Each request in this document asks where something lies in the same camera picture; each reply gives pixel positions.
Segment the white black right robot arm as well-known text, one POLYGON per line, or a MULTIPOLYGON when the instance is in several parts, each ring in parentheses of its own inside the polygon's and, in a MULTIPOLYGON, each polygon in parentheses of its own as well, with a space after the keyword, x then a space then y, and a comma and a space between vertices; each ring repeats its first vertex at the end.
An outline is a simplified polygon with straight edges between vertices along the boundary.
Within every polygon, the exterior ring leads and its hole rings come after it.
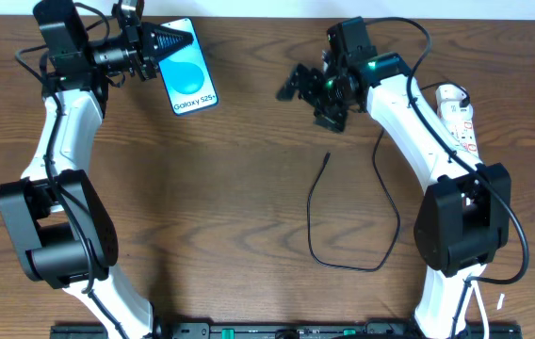
POLYGON ((349 109, 367 113, 398 146, 422 187, 413 227, 426 262, 422 297, 403 323, 407 338, 507 338, 506 329, 465 315, 480 296, 484 270, 520 222, 511 210, 511 177, 501 164, 484 164, 477 151, 468 92, 453 82, 436 85, 429 105, 415 67, 394 52, 381 54, 360 17, 329 28, 322 69, 293 68, 277 99, 301 99, 315 122, 345 128, 349 109))

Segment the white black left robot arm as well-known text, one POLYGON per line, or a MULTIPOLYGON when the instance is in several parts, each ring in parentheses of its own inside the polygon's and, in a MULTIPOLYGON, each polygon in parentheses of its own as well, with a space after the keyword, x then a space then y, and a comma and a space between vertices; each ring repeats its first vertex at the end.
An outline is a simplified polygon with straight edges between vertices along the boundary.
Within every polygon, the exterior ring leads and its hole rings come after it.
POLYGON ((73 0, 33 9, 43 44, 32 70, 46 110, 37 150, 20 179, 0 185, 0 214, 27 278, 80 300, 96 322, 51 328, 54 338, 171 338, 175 327, 130 283, 118 262, 115 226, 94 189, 89 163, 111 88, 127 76, 156 77, 160 62, 191 34, 145 22, 143 3, 120 0, 99 24, 99 40, 73 0))

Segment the blue Galaxy smartphone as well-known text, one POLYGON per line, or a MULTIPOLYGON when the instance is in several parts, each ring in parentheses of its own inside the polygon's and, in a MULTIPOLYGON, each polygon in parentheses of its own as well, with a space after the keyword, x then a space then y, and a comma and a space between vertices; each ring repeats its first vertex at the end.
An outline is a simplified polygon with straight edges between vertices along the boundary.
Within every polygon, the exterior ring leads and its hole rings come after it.
POLYGON ((219 97, 192 21, 183 18, 163 26, 185 31, 193 38, 189 46, 159 62, 159 70, 173 113, 184 116, 216 106, 219 97))

